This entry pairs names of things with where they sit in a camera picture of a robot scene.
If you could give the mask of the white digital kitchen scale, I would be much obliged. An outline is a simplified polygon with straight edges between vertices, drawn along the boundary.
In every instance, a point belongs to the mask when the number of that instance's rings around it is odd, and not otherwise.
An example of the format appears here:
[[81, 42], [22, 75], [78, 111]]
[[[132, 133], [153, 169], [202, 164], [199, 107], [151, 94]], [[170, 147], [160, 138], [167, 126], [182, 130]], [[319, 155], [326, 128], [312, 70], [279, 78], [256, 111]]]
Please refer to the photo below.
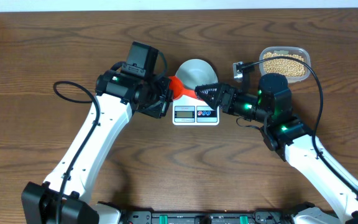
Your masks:
[[214, 110], [203, 100], [183, 95], [173, 100], [172, 122], [176, 126], [217, 126], [219, 110]]

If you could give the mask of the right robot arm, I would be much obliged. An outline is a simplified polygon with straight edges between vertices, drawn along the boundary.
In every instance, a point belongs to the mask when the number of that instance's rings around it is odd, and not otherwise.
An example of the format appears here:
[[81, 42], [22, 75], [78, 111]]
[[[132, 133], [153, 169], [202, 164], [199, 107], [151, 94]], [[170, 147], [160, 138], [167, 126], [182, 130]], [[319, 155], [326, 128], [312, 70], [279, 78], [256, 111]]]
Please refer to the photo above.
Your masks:
[[268, 73], [250, 95], [225, 83], [195, 88], [212, 109], [262, 123], [266, 146], [301, 172], [334, 210], [341, 223], [358, 223], [358, 180], [324, 148], [314, 131], [292, 112], [285, 76]]

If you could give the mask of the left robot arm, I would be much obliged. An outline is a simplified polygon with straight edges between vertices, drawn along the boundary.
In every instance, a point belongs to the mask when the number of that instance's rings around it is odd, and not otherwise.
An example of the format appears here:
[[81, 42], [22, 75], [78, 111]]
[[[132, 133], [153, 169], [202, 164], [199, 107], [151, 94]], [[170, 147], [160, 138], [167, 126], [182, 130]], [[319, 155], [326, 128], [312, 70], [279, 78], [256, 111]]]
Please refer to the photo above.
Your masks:
[[27, 223], [119, 223], [121, 211], [89, 205], [100, 168], [119, 133], [139, 112], [166, 115], [173, 100], [171, 80], [108, 70], [96, 81], [91, 108], [64, 157], [42, 184], [29, 182], [21, 200]]

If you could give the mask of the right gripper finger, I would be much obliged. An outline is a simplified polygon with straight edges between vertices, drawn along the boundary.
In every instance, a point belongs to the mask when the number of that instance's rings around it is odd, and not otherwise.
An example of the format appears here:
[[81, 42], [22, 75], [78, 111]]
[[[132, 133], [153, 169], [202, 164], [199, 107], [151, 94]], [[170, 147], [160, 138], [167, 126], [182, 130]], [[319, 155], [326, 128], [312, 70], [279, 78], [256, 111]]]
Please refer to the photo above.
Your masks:
[[195, 88], [197, 96], [221, 96], [227, 88], [225, 83], [200, 85]]
[[227, 107], [227, 90], [221, 96], [199, 96], [209, 107], [217, 109], [218, 107]]

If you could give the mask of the pile of soybeans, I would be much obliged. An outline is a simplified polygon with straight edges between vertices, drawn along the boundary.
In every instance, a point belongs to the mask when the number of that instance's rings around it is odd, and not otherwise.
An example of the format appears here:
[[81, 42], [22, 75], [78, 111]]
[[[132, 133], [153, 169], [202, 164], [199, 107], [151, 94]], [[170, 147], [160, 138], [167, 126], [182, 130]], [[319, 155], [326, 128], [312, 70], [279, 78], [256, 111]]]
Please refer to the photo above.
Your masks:
[[[271, 53], [267, 52], [263, 55], [263, 59], [271, 58], [271, 57], [279, 57], [279, 56], [285, 56], [285, 57], [291, 57], [298, 60], [301, 60], [304, 62], [304, 58], [297, 54], [291, 54], [291, 55], [284, 55], [284, 54], [278, 54], [278, 53]], [[263, 63], [264, 70], [267, 73], [279, 73], [281, 75], [284, 75], [286, 77], [300, 77], [305, 74], [305, 67], [296, 61], [288, 60], [288, 59], [275, 59], [275, 60], [269, 60]]]

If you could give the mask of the red plastic measuring scoop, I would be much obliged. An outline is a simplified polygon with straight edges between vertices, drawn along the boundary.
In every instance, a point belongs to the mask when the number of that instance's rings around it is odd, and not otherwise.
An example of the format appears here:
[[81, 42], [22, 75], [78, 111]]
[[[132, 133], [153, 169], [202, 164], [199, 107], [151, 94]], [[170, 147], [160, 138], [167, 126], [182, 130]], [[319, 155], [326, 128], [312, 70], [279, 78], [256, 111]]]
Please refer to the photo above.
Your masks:
[[185, 88], [182, 81], [176, 76], [170, 76], [169, 89], [173, 91], [173, 99], [178, 100], [183, 95], [189, 96], [191, 98], [197, 99], [197, 95], [194, 90], [189, 90]]

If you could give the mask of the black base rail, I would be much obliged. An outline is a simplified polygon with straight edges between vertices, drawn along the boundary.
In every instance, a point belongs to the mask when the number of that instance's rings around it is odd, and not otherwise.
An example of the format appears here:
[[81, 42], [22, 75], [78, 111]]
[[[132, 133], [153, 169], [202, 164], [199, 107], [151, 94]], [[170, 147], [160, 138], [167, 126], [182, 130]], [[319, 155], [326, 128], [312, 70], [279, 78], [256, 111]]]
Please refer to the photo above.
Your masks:
[[163, 213], [150, 211], [122, 211], [112, 218], [101, 218], [100, 223], [113, 224], [253, 224], [253, 223], [339, 223], [339, 219], [308, 208], [297, 214], [256, 211], [250, 213]]

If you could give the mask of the clear plastic container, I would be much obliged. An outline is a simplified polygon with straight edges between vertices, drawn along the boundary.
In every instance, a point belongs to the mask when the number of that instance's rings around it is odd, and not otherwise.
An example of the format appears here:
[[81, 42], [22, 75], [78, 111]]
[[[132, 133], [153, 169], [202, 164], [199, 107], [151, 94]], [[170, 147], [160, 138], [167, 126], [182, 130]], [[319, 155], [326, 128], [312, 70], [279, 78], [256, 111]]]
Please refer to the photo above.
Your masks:
[[[259, 60], [272, 57], [291, 57], [311, 66], [309, 53], [299, 47], [267, 47], [260, 54]], [[261, 75], [279, 73], [287, 78], [288, 83], [300, 82], [307, 79], [310, 71], [301, 63], [289, 59], [269, 60], [259, 65]]]

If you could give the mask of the grey round bowl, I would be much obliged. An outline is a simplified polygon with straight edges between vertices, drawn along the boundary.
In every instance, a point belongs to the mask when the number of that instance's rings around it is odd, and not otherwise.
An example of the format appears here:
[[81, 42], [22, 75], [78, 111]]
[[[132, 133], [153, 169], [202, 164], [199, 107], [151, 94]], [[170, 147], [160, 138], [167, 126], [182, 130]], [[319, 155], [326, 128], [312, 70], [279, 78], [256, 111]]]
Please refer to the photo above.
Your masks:
[[212, 66], [201, 59], [190, 59], [182, 63], [175, 76], [189, 90], [194, 90], [199, 85], [218, 82], [218, 77]]

